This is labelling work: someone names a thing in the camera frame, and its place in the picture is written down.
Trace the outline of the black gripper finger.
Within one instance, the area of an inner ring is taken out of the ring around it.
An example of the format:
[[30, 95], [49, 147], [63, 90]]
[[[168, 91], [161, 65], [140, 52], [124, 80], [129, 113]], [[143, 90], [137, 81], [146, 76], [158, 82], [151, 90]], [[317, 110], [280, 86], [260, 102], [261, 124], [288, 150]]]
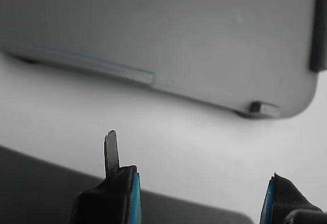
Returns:
[[135, 165], [120, 167], [116, 132], [104, 139], [105, 179], [74, 200], [70, 223], [142, 222], [140, 177]]
[[269, 181], [260, 223], [322, 223], [322, 210], [311, 204], [290, 180], [274, 174]]

